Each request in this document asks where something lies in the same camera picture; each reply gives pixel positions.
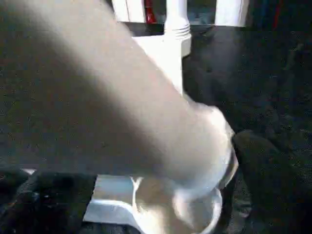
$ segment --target dark surface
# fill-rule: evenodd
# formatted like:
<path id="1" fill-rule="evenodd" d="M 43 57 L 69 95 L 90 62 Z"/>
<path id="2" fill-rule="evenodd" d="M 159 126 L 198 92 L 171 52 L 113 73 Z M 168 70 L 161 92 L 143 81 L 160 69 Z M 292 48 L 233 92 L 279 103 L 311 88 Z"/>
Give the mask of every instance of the dark surface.
<path id="1" fill-rule="evenodd" d="M 91 199 L 96 176 L 37 173 L 24 183 L 3 177 L 0 197 L 16 193 L 0 204 L 1 234 L 78 233 Z"/>
<path id="2" fill-rule="evenodd" d="M 163 30 L 161 25 L 128 25 L 136 36 Z M 218 106 L 236 132 L 253 130 L 234 138 L 241 171 L 234 195 L 229 191 L 226 196 L 233 195 L 237 216 L 228 233 L 239 233 L 244 226 L 245 234 L 309 233 L 305 230 L 312 197 L 309 34 L 201 26 L 192 31 L 192 53 L 183 60 L 186 93 L 195 101 Z M 5 178 L 11 181 L 5 185 L 2 176 L 0 183 L 5 195 L 1 195 L 5 205 L 0 233 L 78 233 L 94 176 L 39 174 L 35 183 L 28 180 L 26 189 L 17 190 L 27 175 L 8 175 Z M 248 190 L 253 211 L 246 221 Z M 26 209 L 19 210 L 20 205 Z M 91 223 L 83 223 L 80 231 L 136 233 L 129 227 Z"/>
<path id="3" fill-rule="evenodd" d="M 146 32 L 145 26 L 129 25 L 136 36 Z M 153 27 L 162 31 L 161 25 Z M 236 132 L 253 130 L 234 142 L 245 166 L 235 185 L 236 217 L 228 233 L 245 225 L 248 190 L 253 212 L 245 233 L 304 233 L 299 227 L 310 211 L 312 186 L 311 34 L 203 26 L 192 32 L 192 52 L 183 60 L 186 93 L 219 107 Z M 265 159 L 269 152 L 270 160 Z M 260 161 L 245 162 L 248 158 Z"/>

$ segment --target blurry white object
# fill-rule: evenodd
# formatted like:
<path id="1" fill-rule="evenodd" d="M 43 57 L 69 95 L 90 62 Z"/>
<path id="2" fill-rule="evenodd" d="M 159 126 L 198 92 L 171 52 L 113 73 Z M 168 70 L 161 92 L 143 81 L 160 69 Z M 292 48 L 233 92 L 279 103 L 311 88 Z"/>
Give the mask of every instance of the blurry white object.
<path id="1" fill-rule="evenodd" d="M 144 23 L 146 21 L 144 0 L 127 0 L 127 6 L 130 22 Z"/>
<path id="2" fill-rule="evenodd" d="M 244 27 L 249 0 L 217 0 L 215 25 Z"/>
<path id="3" fill-rule="evenodd" d="M 113 8 L 116 16 L 116 20 L 121 22 L 129 22 L 129 13 L 127 0 L 113 0 Z"/>

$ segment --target red object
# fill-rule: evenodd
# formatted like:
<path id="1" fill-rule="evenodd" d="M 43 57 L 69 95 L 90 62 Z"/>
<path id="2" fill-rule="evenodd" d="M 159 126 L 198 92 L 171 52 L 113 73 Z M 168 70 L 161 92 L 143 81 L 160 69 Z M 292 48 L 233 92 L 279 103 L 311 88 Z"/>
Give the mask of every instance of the red object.
<path id="1" fill-rule="evenodd" d="M 145 0 L 145 15 L 146 15 L 146 22 L 147 23 L 156 23 L 156 18 L 153 13 L 153 5 L 152 0 Z"/>
<path id="2" fill-rule="evenodd" d="M 278 6 L 277 6 L 276 12 L 275 12 L 275 19 L 274 19 L 273 29 L 277 28 L 278 18 L 279 18 L 280 12 L 281 12 L 282 4 L 283 4 L 283 0 L 279 0 Z"/>

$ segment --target white pedestal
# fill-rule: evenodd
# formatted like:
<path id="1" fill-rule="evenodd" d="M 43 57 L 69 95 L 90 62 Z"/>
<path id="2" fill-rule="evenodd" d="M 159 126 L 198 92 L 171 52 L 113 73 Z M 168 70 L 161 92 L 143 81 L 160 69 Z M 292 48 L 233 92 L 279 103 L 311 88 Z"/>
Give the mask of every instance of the white pedestal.
<path id="1" fill-rule="evenodd" d="M 189 54 L 191 37 L 188 41 L 170 39 L 165 35 L 133 39 L 182 94 L 182 54 Z"/>

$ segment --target white cylindrical object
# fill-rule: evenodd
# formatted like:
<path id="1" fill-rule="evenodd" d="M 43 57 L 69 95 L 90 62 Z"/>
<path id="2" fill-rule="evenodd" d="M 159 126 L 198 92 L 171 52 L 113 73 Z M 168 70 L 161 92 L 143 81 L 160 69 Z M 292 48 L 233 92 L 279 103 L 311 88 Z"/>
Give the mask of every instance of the white cylindrical object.
<path id="1" fill-rule="evenodd" d="M 190 34 L 190 23 L 187 18 L 187 0 L 167 0 L 167 18 L 165 34 L 184 37 Z"/>
<path id="2" fill-rule="evenodd" d="M 191 30 L 187 17 L 187 0 L 167 0 L 165 36 L 169 43 L 180 43 L 181 56 L 191 52 Z"/>
<path id="3" fill-rule="evenodd" d="M 249 0 L 217 0 L 215 25 L 244 27 Z"/>

